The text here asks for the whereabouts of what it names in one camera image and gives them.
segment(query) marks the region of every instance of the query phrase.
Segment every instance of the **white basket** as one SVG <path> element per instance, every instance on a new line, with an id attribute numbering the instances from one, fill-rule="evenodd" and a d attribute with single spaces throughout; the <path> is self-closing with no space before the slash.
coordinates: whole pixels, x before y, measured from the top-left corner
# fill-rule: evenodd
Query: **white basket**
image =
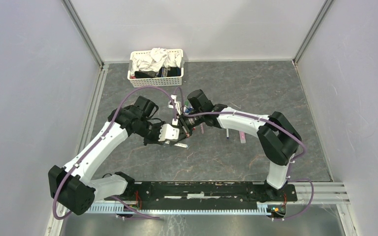
<path id="1" fill-rule="evenodd" d="M 137 54 L 149 54 L 151 50 L 148 51 L 135 51 L 131 53 L 131 56 L 129 57 L 129 67 L 128 67 L 128 75 L 127 79 L 131 82 L 131 84 L 134 86 L 134 88 L 138 88 L 141 86 L 151 85 L 156 87 L 162 87 L 162 86 L 180 86 L 182 85 L 182 77 L 183 77 L 183 64 L 185 63 L 183 61 L 183 50 L 182 49 L 168 49 L 168 52 L 180 52 L 180 55 L 182 55 L 182 62 L 180 67 L 180 76 L 178 77 L 159 77 L 159 78 L 148 78 L 148 79 L 130 79 L 131 76 L 131 67 L 132 67 L 132 59 L 134 58 L 134 55 Z"/>

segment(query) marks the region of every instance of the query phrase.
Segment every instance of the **floor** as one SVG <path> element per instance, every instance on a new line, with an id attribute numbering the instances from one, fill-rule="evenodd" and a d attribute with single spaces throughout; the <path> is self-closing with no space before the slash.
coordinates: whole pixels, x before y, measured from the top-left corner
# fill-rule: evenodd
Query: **floor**
<path id="1" fill-rule="evenodd" d="M 289 205 L 292 214 L 303 206 Z M 345 236 L 336 205 L 312 205 L 301 217 L 271 222 L 258 215 L 161 215 L 161 220 L 123 222 L 111 214 L 68 217 L 61 236 Z"/>
<path id="2" fill-rule="evenodd" d="M 182 88 L 185 94 L 202 89 L 213 103 L 226 104 L 254 114 L 282 112 L 297 129 L 309 152 L 296 161 L 292 178 L 309 177 L 329 181 L 321 145 L 301 83 L 290 61 L 187 62 Z M 134 88 L 126 79 L 128 64 L 111 64 L 99 104 L 93 137 L 123 97 Z M 163 87 L 171 93 L 174 87 Z M 138 93 L 160 106 L 157 117 L 171 121 L 167 97 L 148 89 Z M 132 104 L 137 95 L 126 104 Z M 143 139 L 131 135 L 97 170 L 94 178 L 122 171 L 136 180 L 245 180 L 264 181 L 269 160 L 258 139 L 247 136 L 240 143 L 238 131 L 205 127 L 183 141 L 188 149 L 160 145 L 143 146 Z"/>

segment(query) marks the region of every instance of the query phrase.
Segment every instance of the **robotic arm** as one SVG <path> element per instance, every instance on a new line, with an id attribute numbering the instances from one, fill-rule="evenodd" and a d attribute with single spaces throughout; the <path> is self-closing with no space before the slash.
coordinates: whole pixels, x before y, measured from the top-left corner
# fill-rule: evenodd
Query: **robotic arm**
<path id="1" fill-rule="evenodd" d="M 94 201 L 103 200 L 109 196 L 121 195 L 126 190 L 130 181 L 125 175 L 112 175 L 110 177 L 91 180 L 97 168 L 108 157 L 113 149 L 122 143 L 127 137 L 135 133 L 144 138 L 147 144 L 170 144 L 182 146 L 179 141 L 189 138 L 192 129 L 202 123 L 208 126 L 225 129 L 235 129 L 259 138 L 266 156 L 270 159 L 269 174 L 265 181 L 266 193 L 272 199 L 286 186 L 286 174 L 290 159 L 298 149 L 298 143 L 292 138 L 277 131 L 273 126 L 260 121 L 264 118 L 276 123 L 290 134 L 301 140 L 301 137 L 282 113 L 274 112 L 272 115 L 255 115 L 240 112 L 223 104 L 214 105 L 202 90 L 195 90 L 188 95 L 188 100 L 193 106 L 189 115 L 182 114 L 181 104 L 172 95 L 178 111 L 177 119 L 171 124 L 160 120 L 151 123 L 151 118 L 158 110 L 158 106 L 145 97 L 138 97 L 133 105 L 121 108 L 115 122 L 109 132 L 100 137 L 97 135 L 76 157 L 66 163 L 63 168 L 53 166 L 49 173 L 50 193 L 55 197 L 56 190 L 61 180 L 67 174 L 67 170 L 75 167 L 74 171 L 65 182 L 57 201 L 63 204 L 77 215 L 83 214 Z M 103 134 L 108 129 L 110 121 L 114 117 L 114 110 L 108 117 L 101 130 Z M 101 141 L 91 148 L 98 139 Z M 86 158 L 77 164 L 77 160 L 86 152 Z"/>

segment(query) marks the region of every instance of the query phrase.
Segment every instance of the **white panel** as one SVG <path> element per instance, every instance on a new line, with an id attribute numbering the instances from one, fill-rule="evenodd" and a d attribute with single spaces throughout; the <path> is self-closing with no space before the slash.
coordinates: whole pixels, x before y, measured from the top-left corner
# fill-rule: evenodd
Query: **white panel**
<path id="1" fill-rule="evenodd" d="M 0 236 L 44 234 L 98 70 L 61 1 L 0 0 Z"/>
<path id="2" fill-rule="evenodd" d="M 334 1 L 299 74 L 360 233 L 378 235 L 378 1 Z"/>
<path id="3" fill-rule="evenodd" d="M 73 0 L 105 61 L 182 48 L 189 60 L 292 59 L 324 0 Z"/>

